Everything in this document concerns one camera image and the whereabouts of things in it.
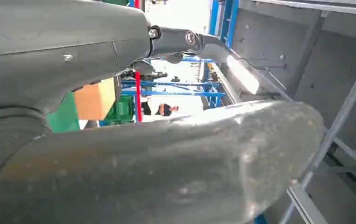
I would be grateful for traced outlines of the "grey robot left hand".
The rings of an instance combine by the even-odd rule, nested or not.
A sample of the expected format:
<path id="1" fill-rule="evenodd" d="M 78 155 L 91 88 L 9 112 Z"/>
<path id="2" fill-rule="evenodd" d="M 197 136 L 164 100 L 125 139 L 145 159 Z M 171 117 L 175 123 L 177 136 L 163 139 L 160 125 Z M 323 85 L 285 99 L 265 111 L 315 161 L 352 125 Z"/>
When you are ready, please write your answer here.
<path id="1" fill-rule="evenodd" d="M 261 100 L 191 116 L 54 134 L 66 93 L 135 61 L 227 62 L 217 38 L 156 27 L 95 0 L 0 0 L 0 224 L 242 224 L 307 171 L 323 119 Z"/>

